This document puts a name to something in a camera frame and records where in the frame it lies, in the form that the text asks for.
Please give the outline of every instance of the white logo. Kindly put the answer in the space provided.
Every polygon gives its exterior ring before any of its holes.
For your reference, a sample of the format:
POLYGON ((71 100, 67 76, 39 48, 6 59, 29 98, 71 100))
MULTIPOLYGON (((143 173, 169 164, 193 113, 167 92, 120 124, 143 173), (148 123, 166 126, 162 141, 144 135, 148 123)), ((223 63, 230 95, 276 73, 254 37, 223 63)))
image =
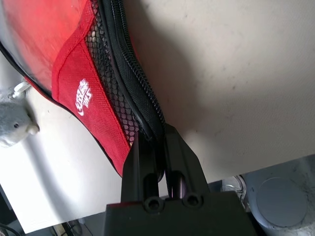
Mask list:
POLYGON ((79 88, 77 90, 77 97, 75 99, 75 106, 78 109, 79 115, 83 116, 83 106, 89 108, 89 103, 92 98, 91 88, 89 87, 89 83, 83 79, 80 81, 79 88))

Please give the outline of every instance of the white surface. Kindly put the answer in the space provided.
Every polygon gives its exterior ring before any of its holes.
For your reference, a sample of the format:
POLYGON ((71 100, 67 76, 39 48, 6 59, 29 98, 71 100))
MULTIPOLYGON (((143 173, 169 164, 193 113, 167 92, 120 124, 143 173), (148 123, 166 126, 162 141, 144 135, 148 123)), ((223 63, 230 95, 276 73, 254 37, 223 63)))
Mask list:
POLYGON ((0 183, 24 231, 119 202, 121 178, 85 127, 34 89, 28 98, 41 131, 0 150, 0 183))
MULTIPOLYGON (((314 1, 143 6, 126 0, 137 53, 208 181, 315 152, 314 1)), ((121 179, 83 125, 34 90, 28 98, 40 133, 0 151, 0 183, 25 232, 118 202, 121 179)))
POLYGON ((166 121, 208 181, 315 153, 315 1, 125 2, 166 121))

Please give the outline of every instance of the black cable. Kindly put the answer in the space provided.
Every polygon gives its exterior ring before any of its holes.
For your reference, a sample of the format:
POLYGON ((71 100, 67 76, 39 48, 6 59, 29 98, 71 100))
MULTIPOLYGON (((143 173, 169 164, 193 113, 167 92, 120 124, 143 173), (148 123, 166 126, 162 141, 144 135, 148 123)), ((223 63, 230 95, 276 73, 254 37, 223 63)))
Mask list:
POLYGON ((54 231, 55 236, 58 236, 58 234, 57 234, 57 232, 56 232, 54 226, 52 226, 51 229, 54 231))
POLYGON ((84 225, 84 226, 85 226, 85 228, 87 228, 87 230, 90 232, 91 236, 93 236, 93 234, 92 234, 91 230, 87 227, 87 225, 86 225, 85 223, 84 223, 83 225, 84 225))
POLYGON ((4 225, 4 224, 1 224, 0 223, 0 228, 4 228, 5 230, 9 230, 10 232, 14 233, 16 236, 21 236, 20 233, 18 233, 17 231, 15 231, 14 229, 4 225))

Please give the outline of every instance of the zipper teeth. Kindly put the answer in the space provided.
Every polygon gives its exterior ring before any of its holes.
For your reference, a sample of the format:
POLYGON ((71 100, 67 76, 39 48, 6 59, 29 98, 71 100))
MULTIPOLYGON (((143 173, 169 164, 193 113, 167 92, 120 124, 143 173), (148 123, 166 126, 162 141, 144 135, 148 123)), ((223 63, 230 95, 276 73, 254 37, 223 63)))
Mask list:
POLYGON ((142 86, 145 93, 148 95, 150 101, 152 102, 152 104, 153 104, 153 106, 157 112, 157 115, 158 115, 158 117, 162 123, 162 127, 165 130, 165 119, 164 119, 161 107, 158 103, 158 100, 154 96, 153 90, 152 90, 150 84, 148 83, 148 80, 147 80, 144 72, 142 71, 138 62, 136 61, 135 57, 129 56, 130 54, 133 55, 134 52, 133 52, 132 43, 130 41, 130 37, 129 37, 129 33, 128 33, 126 14, 125 14, 125 10, 123 7, 123 3, 121 0, 117 0, 117 1, 111 0, 111 3, 112 3, 112 9, 113 9, 114 17, 115 17, 115 12, 117 12, 117 11, 119 11, 120 16, 121 16, 121 24, 122 24, 122 28, 123 28, 123 32, 124 32, 124 38, 125 38, 124 43, 126 44, 126 47, 121 48, 121 51, 122 51, 128 65, 130 66, 131 70, 133 71, 134 75, 137 77, 138 81, 140 82, 140 85, 142 86))

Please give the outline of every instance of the screw hole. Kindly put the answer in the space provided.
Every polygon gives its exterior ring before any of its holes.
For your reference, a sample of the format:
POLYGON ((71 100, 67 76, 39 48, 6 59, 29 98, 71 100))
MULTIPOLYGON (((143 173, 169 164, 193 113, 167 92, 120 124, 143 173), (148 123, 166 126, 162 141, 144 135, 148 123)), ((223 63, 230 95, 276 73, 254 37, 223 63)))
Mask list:
POLYGON ((151 210, 157 210, 159 208, 159 202, 157 200, 155 200, 155 199, 151 200, 149 202, 149 208, 151 210))
POLYGON ((191 205, 191 206, 196 206, 199 203, 199 200, 196 196, 192 195, 189 196, 187 199, 187 202, 191 205))

